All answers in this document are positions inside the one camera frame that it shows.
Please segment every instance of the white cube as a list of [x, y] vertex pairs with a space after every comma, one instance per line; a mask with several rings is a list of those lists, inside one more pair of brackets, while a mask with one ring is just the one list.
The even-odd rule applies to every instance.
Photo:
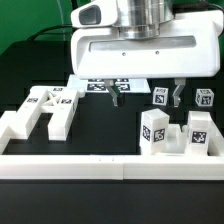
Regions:
[[197, 89], [195, 102], [201, 107], [213, 105], [214, 93], [211, 89]]
[[159, 109], [142, 112], [140, 147], [142, 155], [165, 151], [169, 115]]
[[207, 155], [211, 125], [209, 112], [189, 112], [186, 154]]
[[168, 88], [155, 87], [153, 91], [153, 104], [166, 105], [168, 99]]

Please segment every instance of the black surface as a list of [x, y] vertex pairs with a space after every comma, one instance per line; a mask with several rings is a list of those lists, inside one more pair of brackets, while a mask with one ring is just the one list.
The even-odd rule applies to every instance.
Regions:
[[[71, 73], [69, 43], [13, 44], [0, 57], [0, 112], [17, 110], [33, 85], [66, 85]], [[174, 89], [173, 80], [149, 82], [152, 90], [168, 87], [171, 95]], [[166, 107], [159, 108], [170, 115], [171, 123], [180, 124], [186, 123], [189, 110], [209, 111], [223, 133], [223, 84], [222, 71], [214, 78], [188, 79], [180, 107], [173, 108], [170, 99]], [[212, 108], [195, 104], [197, 88], [213, 90]], [[31, 138], [24, 142], [11, 141], [5, 153], [88, 154], [91, 151], [111, 154], [114, 149], [121, 154], [138, 153], [140, 113], [152, 108], [155, 108], [152, 94], [127, 95], [123, 108], [114, 108], [107, 95], [88, 95], [80, 101], [66, 143], [48, 142], [46, 125], [50, 115], [43, 115]], [[111, 138], [101, 137], [109, 129]], [[94, 144], [89, 145], [89, 139], [95, 141]], [[130, 149], [119, 147], [127, 142]], [[0, 180], [0, 202], [0, 223], [3, 224], [224, 223], [223, 181]]]

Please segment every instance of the white block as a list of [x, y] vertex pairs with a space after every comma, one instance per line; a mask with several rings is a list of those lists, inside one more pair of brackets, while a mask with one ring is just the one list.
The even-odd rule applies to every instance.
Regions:
[[211, 89], [197, 89], [195, 102], [200, 107], [211, 107], [213, 105], [214, 93]]
[[48, 124], [49, 140], [65, 141], [78, 105], [79, 93], [66, 89]]
[[17, 111], [10, 127], [15, 139], [28, 139], [41, 114], [41, 105], [47, 100], [46, 90], [37, 90], [30, 93]]
[[64, 86], [33, 86], [30, 89], [30, 93], [47, 90], [48, 92], [55, 93], [55, 95], [61, 95], [65, 88]]
[[166, 105], [168, 99], [168, 88], [155, 87], [153, 91], [153, 104]]
[[207, 155], [212, 119], [208, 112], [190, 111], [186, 154]]
[[169, 115], [159, 109], [142, 112], [140, 147], [142, 155], [162, 152], [166, 148]]
[[12, 131], [9, 127], [10, 121], [16, 115], [16, 111], [5, 111], [0, 119], [0, 154], [2, 154], [12, 138]]

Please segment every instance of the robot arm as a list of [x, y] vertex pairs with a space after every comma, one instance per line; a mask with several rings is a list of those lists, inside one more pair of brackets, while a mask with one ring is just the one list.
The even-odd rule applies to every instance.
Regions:
[[178, 106], [187, 77], [210, 77], [220, 69], [218, 10], [174, 18], [170, 0], [96, 0], [73, 11], [72, 23], [80, 28], [71, 41], [74, 73], [104, 79], [114, 102], [121, 96], [114, 79], [174, 78]]

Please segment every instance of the black cable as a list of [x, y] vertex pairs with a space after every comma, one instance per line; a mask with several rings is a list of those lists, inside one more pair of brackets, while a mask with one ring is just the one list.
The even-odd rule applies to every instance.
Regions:
[[48, 28], [45, 28], [43, 30], [40, 30], [39, 32], [37, 32], [36, 34], [32, 35], [31, 37], [29, 37], [27, 40], [28, 41], [34, 41], [38, 36], [51, 31], [51, 30], [57, 30], [57, 29], [64, 29], [64, 28], [73, 28], [71, 24], [66, 24], [66, 25], [58, 25], [58, 26], [51, 26]]
[[[208, 10], [211, 9], [218, 9], [222, 11], [224, 17], [224, 9], [216, 4], [208, 3], [207, 1], [201, 0], [197, 3], [179, 3], [173, 4], [173, 11], [174, 13], [183, 12], [184, 10]], [[220, 36], [224, 33], [224, 20], [223, 20], [223, 29]]]
[[72, 9], [77, 9], [78, 8], [78, 4], [77, 4], [77, 1], [76, 0], [71, 0], [72, 2]]
[[73, 32], [63, 32], [63, 33], [40, 33], [39, 36], [42, 36], [42, 35], [55, 35], [55, 36], [61, 36], [61, 35], [72, 35]]

